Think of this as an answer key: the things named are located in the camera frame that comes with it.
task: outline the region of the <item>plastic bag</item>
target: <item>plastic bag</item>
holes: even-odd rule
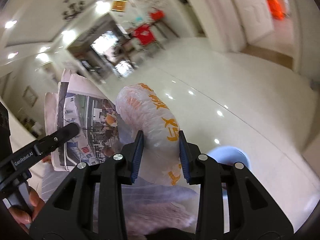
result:
[[[139,176],[151,183],[174,186],[181,177],[180,127],[169,108],[150,87],[140,83],[120,91],[116,111],[133,129],[133,137],[143,130]]]

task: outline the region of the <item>black robotic device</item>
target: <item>black robotic device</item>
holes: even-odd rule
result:
[[[71,123],[42,140],[34,141],[12,154],[8,112],[0,106],[0,196],[11,205],[32,213],[28,202],[29,168],[57,147],[79,133]],[[197,145],[188,143],[179,132],[180,160],[183,174],[190,185],[200,184],[200,203],[196,240],[287,240],[293,228],[266,189],[242,164],[217,163],[201,154]],[[143,153],[143,132],[134,143],[123,147],[102,164],[78,165],[47,201],[29,235],[15,222],[3,201],[0,201],[0,238],[2,240],[126,240],[121,184],[132,185],[138,176]],[[92,230],[92,210],[95,184],[100,183],[98,233]],[[228,192],[230,231],[223,233],[222,186]],[[175,239],[184,239],[184,232]]]

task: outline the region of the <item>newspaper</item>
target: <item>newspaper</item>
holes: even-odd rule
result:
[[[55,102],[56,111],[52,109]],[[86,78],[65,70],[58,95],[46,95],[45,116],[46,131],[55,131],[71,122],[80,127],[76,137],[52,153],[56,171],[71,170],[79,162],[103,163],[115,153],[119,144],[115,105]]]

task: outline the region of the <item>human hand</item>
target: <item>human hand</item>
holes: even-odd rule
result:
[[[14,220],[27,233],[29,232],[29,229],[26,227],[26,225],[30,224],[33,220],[35,220],[40,210],[44,206],[44,201],[39,197],[38,193],[31,187],[30,187],[29,199],[30,199],[30,203],[34,206],[33,214],[31,217],[29,214],[27,214],[26,212],[16,207],[9,208],[9,212],[13,216]]]

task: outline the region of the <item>red chair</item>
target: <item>red chair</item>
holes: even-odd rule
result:
[[[161,49],[164,49],[162,44],[154,37],[153,33],[150,30],[150,27],[151,26],[149,24],[140,25],[131,33],[131,35],[140,41],[143,50],[148,51],[146,49],[146,46],[151,43],[156,43]]]

